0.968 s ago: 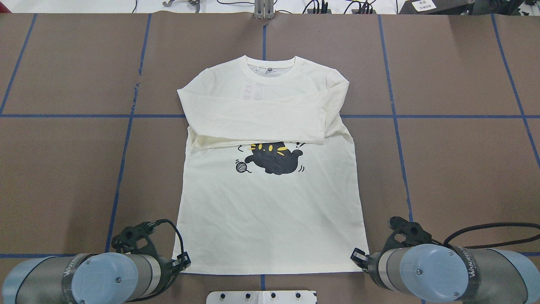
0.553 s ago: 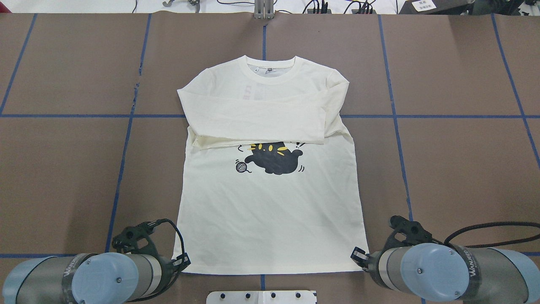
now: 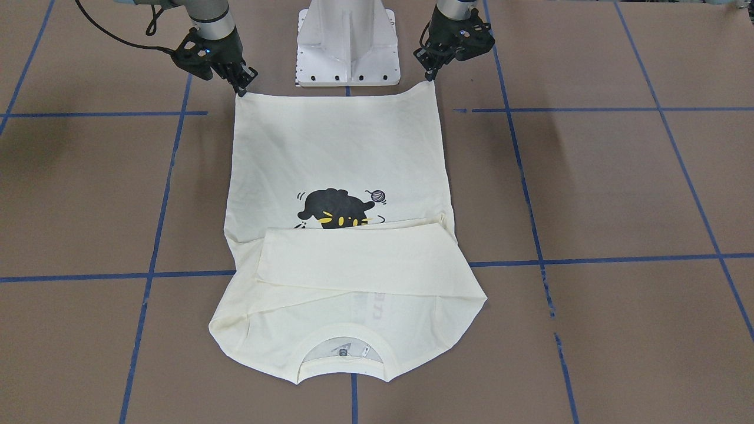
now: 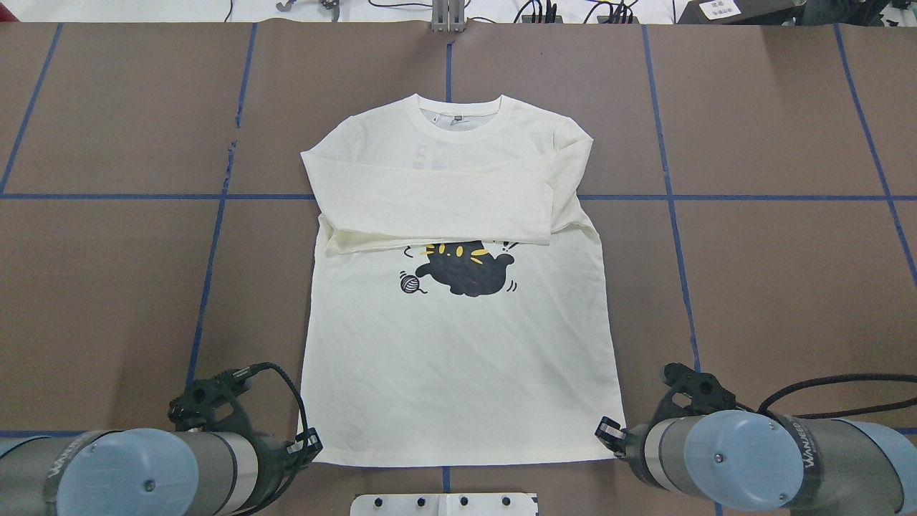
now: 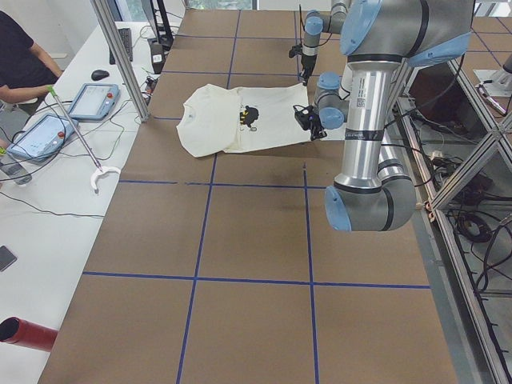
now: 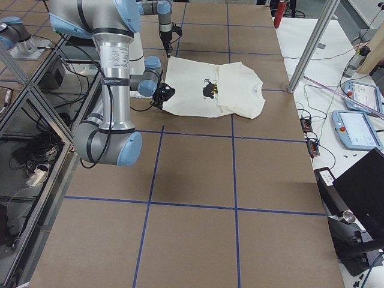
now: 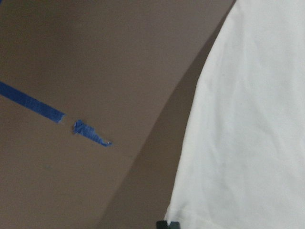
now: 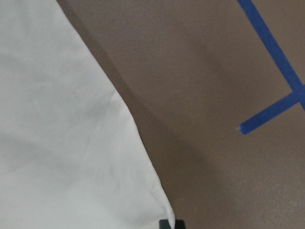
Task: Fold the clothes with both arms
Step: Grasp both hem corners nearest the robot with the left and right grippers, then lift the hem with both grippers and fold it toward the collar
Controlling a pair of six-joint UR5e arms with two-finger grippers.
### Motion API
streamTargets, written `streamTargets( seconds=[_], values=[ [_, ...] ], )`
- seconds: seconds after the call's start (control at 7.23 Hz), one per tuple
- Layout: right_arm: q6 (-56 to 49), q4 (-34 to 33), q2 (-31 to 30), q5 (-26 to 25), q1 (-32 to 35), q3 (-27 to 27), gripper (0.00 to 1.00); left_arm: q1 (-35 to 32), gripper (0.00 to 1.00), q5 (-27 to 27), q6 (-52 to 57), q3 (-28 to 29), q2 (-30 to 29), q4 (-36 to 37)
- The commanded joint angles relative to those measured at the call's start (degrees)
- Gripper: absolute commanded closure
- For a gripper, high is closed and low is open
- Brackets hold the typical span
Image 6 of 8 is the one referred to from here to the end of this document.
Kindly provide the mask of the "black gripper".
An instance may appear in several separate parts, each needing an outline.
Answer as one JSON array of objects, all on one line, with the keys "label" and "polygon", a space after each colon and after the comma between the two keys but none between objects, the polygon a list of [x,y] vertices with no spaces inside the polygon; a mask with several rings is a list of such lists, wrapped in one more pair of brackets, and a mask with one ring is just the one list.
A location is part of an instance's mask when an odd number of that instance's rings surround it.
[{"label": "black gripper", "polygon": [[165,45],[166,56],[169,58],[172,54],[172,37],[176,33],[179,37],[182,36],[182,28],[177,25],[166,25],[159,27],[159,36],[163,45]]},{"label": "black gripper", "polygon": [[166,83],[161,83],[159,87],[155,90],[155,93],[152,96],[150,105],[152,107],[156,107],[162,110],[164,103],[170,100],[172,96],[175,94],[175,92],[176,92],[175,88],[172,88]]}]

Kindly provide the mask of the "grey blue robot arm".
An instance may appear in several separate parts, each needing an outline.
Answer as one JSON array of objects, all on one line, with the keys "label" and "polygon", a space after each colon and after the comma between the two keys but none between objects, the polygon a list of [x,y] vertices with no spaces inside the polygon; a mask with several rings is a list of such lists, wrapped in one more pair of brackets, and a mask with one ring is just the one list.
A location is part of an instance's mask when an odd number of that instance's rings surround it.
[{"label": "grey blue robot arm", "polygon": [[158,17],[158,34],[167,54],[172,35],[181,28],[171,20],[171,1],[52,1],[52,28],[71,37],[91,39],[100,60],[101,95],[93,111],[78,125],[74,148],[84,168],[96,164],[133,165],[141,152],[142,136],[131,121],[130,92],[150,98],[161,109],[175,90],[163,81],[161,61],[156,56],[130,58],[131,49],[141,49],[141,19]]},{"label": "grey blue robot arm", "polygon": [[172,22],[172,1],[136,1],[140,15],[157,15],[158,34],[167,58],[173,52],[172,44],[182,37],[182,28]]}]

